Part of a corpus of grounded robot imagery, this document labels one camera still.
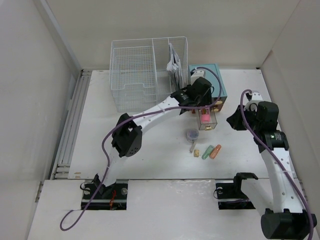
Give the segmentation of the yellow small clip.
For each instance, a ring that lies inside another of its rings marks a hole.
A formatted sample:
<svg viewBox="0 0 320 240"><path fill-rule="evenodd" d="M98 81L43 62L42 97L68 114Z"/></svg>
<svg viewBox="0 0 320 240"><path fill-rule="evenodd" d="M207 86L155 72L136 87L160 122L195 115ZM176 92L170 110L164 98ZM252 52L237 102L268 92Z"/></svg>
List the yellow small clip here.
<svg viewBox="0 0 320 240"><path fill-rule="evenodd" d="M193 151L193 156L194 156L195 158L198 158L198 157L200 156L200 150L199 150L199 149L195 149L195 150Z"/></svg>

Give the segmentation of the pink marker tube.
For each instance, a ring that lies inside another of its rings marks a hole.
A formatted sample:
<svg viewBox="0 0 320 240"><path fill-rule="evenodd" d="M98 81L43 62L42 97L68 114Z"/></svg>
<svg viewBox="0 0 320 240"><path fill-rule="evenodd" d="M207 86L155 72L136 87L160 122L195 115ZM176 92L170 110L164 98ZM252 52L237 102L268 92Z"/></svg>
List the pink marker tube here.
<svg viewBox="0 0 320 240"><path fill-rule="evenodd" d="M210 115L210 110L209 109L203 108L201 110L200 121L203 124L207 124L207 123L211 122L211 115Z"/></svg>

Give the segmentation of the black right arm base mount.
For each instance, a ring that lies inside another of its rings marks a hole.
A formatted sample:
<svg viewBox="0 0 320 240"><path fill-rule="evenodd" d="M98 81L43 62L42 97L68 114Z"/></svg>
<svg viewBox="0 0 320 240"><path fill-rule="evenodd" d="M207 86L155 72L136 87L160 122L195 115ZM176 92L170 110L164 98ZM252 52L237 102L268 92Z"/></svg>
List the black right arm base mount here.
<svg viewBox="0 0 320 240"><path fill-rule="evenodd" d="M215 182L213 194L218 200L219 210L253 210L251 200L242 192L241 186L244 180L259 178L250 172L238 172L233 179L218 180Z"/></svg>

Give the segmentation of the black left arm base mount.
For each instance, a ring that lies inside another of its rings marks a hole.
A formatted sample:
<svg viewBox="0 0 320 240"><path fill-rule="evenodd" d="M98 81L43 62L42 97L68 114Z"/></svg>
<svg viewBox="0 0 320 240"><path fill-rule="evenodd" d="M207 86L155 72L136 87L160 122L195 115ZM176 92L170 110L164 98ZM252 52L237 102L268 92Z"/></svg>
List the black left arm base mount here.
<svg viewBox="0 0 320 240"><path fill-rule="evenodd" d="M129 181L116 181L110 186L102 184L91 200L100 183L100 178L98 174L96 174L93 180L85 181L80 184L80 189L82 190L81 209L84 210L86 205L89 204L87 210L92 211L126 210Z"/></svg>

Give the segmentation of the grey small eraser stick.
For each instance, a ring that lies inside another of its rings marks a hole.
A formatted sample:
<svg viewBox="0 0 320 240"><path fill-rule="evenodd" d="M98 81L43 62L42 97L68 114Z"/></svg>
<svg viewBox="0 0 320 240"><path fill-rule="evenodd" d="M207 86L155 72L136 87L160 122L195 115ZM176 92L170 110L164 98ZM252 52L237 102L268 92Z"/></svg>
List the grey small eraser stick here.
<svg viewBox="0 0 320 240"><path fill-rule="evenodd" d="M195 149L195 147L196 147L196 144L197 144L196 141L194 141L194 142L192 143L192 145L191 145L191 147L190 147L190 149L189 149L189 152L190 152L190 153L193 153L193 151L194 151L194 149Z"/></svg>

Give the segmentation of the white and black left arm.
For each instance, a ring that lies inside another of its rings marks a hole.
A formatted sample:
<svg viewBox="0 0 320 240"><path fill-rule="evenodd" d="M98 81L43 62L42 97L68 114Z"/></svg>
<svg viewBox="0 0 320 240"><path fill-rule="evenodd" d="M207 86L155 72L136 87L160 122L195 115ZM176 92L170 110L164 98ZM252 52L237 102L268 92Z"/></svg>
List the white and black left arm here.
<svg viewBox="0 0 320 240"><path fill-rule="evenodd" d="M116 126L104 137L101 143L107 158L107 167L102 178L94 176L94 192L100 198L111 195L112 185L117 181L122 161L132 157L142 147L143 135L156 125L191 110L207 108L212 104L214 87L204 77L198 77L193 84L171 93L159 104L144 112L122 114Z"/></svg>

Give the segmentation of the clear jar of clips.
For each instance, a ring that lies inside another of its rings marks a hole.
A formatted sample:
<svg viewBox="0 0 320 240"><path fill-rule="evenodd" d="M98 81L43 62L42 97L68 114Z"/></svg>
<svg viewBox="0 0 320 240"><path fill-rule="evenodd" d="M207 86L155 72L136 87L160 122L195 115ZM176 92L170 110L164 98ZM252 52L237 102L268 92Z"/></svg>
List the clear jar of clips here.
<svg viewBox="0 0 320 240"><path fill-rule="evenodd" d="M186 140L190 143L193 143L199 138L199 130L196 128L189 128L186 130Z"/></svg>

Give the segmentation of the orange highlighter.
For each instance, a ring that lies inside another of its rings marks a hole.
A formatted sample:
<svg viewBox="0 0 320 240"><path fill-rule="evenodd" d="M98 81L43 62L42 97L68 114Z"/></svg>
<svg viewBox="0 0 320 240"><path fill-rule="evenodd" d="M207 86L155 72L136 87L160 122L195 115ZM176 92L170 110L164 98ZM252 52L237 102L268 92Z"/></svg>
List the orange highlighter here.
<svg viewBox="0 0 320 240"><path fill-rule="evenodd" d="M218 153L220 152L222 146L220 144L216 145L215 148L213 149L213 151L210 153L209 157L211 159L214 159Z"/></svg>

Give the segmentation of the teal mini drawer cabinet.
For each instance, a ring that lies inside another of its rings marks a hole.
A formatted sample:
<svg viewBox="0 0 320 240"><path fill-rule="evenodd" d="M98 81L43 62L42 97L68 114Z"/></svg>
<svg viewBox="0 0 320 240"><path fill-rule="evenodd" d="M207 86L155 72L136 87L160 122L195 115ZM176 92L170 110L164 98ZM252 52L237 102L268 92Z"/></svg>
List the teal mini drawer cabinet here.
<svg viewBox="0 0 320 240"><path fill-rule="evenodd" d="M188 70L189 70L189 81L190 77L191 77L191 72L194 71L195 69L203 69L205 70L205 79L207 79L212 87L213 90L211 91L211 97L212 97L212 102L216 101L216 99L218 98L219 92L220 92L220 85L218 83L218 80L216 78L216 75L219 77L220 79L220 83L221 83L221 95L219 100L216 102L216 104L210 108L210 110L214 113L218 113L222 110L224 103L226 102L226 99L228 97L227 95L227 91L223 82L223 78L220 72L220 68L219 65L217 63L207 63L207 64L190 64L188 66Z"/></svg>

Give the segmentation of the grey setup guide booklet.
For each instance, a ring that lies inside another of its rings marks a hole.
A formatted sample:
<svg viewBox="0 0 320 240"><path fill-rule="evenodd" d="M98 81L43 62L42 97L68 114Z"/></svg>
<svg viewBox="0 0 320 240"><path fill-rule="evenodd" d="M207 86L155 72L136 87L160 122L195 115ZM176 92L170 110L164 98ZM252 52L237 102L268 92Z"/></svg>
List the grey setup guide booklet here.
<svg viewBox="0 0 320 240"><path fill-rule="evenodd" d="M175 90L183 89L186 85L183 77L183 67L180 57L172 43L168 44L169 47L169 62L166 65L166 71L169 75L171 85Z"/></svg>

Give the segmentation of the aluminium rail frame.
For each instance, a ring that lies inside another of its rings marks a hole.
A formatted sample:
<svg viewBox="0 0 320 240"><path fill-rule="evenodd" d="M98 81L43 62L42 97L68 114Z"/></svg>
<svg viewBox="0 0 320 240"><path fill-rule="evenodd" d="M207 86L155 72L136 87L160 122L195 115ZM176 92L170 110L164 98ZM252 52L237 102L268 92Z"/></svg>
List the aluminium rail frame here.
<svg viewBox="0 0 320 240"><path fill-rule="evenodd" d="M68 178L91 76L92 71L88 69L83 69L79 73L72 98L68 101L67 116L60 140L57 142L49 180Z"/></svg>

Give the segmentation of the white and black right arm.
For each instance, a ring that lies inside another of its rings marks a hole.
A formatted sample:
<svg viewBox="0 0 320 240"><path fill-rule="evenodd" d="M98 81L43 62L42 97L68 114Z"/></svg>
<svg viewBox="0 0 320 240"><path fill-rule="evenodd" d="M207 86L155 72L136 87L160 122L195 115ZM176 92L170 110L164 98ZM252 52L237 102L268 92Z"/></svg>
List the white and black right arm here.
<svg viewBox="0 0 320 240"><path fill-rule="evenodd" d="M232 193L246 195L260 215L260 226L269 240L312 239L317 217L294 182L286 134L277 129L278 105L263 100L240 104L227 122L236 131L248 130L267 168L272 195L261 187L251 172L233 178Z"/></svg>

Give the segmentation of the clear drawer with gold knob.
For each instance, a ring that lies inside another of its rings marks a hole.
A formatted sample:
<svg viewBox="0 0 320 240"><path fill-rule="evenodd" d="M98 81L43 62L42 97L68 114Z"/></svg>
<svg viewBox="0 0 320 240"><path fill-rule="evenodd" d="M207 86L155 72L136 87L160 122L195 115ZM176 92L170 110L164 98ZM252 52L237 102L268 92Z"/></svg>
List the clear drawer with gold knob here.
<svg viewBox="0 0 320 240"><path fill-rule="evenodd" d="M199 109L196 119L199 131L214 130L218 124L215 113L209 108Z"/></svg>

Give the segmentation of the green highlighter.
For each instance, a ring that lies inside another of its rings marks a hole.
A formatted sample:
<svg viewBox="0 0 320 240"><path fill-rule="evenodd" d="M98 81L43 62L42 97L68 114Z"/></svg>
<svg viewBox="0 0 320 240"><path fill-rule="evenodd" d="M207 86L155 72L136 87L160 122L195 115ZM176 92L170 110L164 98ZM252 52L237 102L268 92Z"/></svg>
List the green highlighter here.
<svg viewBox="0 0 320 240"><path fill-rule="evenodd" d="M213 145L209 145L207 149L204 151L204 153L202 154L201 159L205 160L206 158L208 158L214 149L215 147Z"/></svg>

